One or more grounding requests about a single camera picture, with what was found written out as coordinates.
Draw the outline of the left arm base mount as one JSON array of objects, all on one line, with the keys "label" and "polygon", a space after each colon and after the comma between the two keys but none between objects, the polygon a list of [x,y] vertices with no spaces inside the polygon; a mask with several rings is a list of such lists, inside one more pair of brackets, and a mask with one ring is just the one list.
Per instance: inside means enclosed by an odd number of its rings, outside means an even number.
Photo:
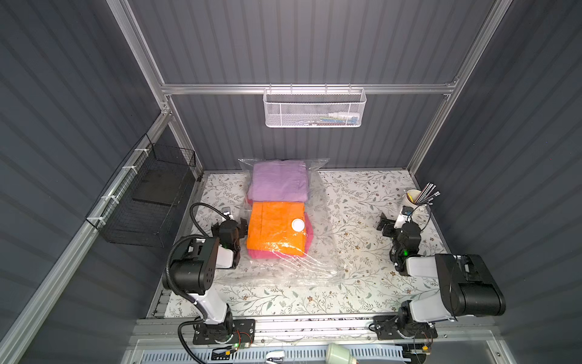
[{"label": "left arm base mount", "polygon": [[256,320],[235,319],[219,325],[194,326],[194,345],[251,344],[256,332]]}]

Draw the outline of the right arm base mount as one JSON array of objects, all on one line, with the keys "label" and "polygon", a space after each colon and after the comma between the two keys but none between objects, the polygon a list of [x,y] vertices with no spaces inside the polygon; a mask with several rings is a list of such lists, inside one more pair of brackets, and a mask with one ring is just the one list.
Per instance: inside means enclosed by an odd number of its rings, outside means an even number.
[{"label": "right arm base mount", "polygon": [[401,318],[397,314],[374,316],[368,329],[382,341],[396,339],[432,341],[438,338],[436,328],[432,324],[415,322],[411,318]]}]

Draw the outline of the clear plastic vacuum bag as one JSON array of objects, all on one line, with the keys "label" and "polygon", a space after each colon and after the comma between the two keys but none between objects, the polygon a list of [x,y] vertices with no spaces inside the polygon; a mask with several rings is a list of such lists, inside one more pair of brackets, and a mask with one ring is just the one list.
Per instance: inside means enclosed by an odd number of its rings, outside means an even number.
[{"label": "clear plastic vacuum bag", "polygon": [[[237,214],[249,223],[237,268],[218,271],[222,285],[325,285],[338,281],[345,268],[340,248],[333,236],[328,211],[329,198],[320,175],[327,159],[302,160],[309,174],[309,198],[305,203],[252,202],[247,198],[253,166],[280,159],[241,159],[245,173],[245,197]],[[302,232],[292,229],[292,221],[306,223]]]}]

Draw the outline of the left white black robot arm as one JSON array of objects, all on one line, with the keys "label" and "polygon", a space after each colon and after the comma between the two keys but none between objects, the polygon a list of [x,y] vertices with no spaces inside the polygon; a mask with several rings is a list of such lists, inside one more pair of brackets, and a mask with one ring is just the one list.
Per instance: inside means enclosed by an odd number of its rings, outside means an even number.
[{"label": "left white black robot arm", "polygon": [[240,241],[248,233],[248,222],[226,220],[212,227],[213,235],[186,235],[171,248],[165,263],[164,288],[194,305],[199,317],[191,324],[204,339],[225,342],[235,324],[229,305],[213,288],[218,270],[235,269],[241,258]]}]

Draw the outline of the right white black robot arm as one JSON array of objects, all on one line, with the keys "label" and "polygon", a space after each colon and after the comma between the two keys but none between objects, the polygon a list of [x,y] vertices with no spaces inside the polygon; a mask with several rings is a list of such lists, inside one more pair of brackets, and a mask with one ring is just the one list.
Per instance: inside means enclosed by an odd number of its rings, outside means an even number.
[{"label": "right white black robot arm", "polygon": [[378,339],[389,340],[396,335],[409,340],[434,339],[437,322],[506,312],[506,299],[479,255],[420,255],[421,228],[410,215],[391,220],[381,214],[377,230],[392,240],[390,260],[399,274],[434,278],[438,283],[434,294],[406,300],[396,313],[374,317],[368,328]]}]

